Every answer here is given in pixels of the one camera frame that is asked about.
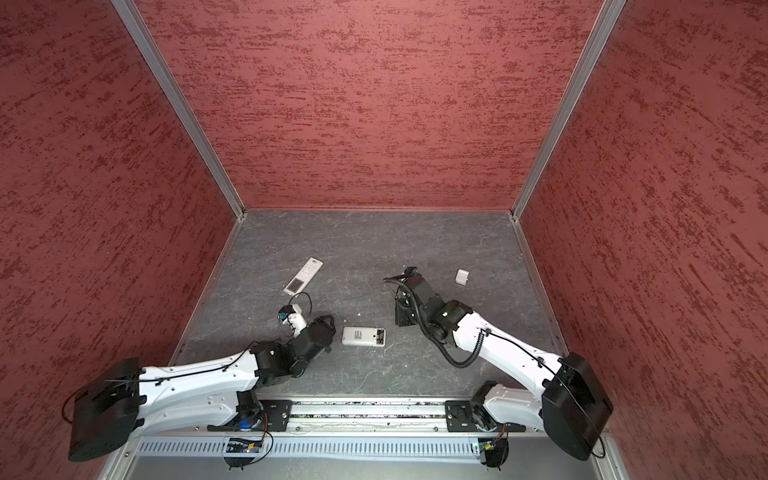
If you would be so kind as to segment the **white remote with batteries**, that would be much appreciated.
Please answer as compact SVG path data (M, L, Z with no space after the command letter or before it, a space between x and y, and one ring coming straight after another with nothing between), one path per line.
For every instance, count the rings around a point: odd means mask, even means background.
M386 330L374 327L345 327L341 343L346 346L383 347L386 341Z

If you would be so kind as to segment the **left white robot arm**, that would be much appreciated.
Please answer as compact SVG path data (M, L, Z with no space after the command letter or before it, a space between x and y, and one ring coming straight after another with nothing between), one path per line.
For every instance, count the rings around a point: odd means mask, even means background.
M334 318L300 323L296 335L255 341L240 353L174 367L121 360L72 397L68 458L81 463L144 435L204 426L237 432L263 428L256 392L299 378L336 334Z

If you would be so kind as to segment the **white battery cover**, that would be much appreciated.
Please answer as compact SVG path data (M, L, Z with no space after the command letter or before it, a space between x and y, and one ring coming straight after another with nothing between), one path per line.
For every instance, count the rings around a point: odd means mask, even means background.
M466 285L469 280L469 272L464 269L458 269L455 275L455 282L459 285Z

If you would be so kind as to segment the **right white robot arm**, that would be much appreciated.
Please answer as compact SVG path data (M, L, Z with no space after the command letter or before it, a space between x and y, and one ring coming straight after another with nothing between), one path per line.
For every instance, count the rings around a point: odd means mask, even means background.
M386 278L395 288L396 323L416 325L455 368L482 359L518 383L489 381L470 402L476 426L517 424L544 431L561 450L586 461L602 446L614 405L588 361L558 356L514 337L457 300L445 301L414 267Z

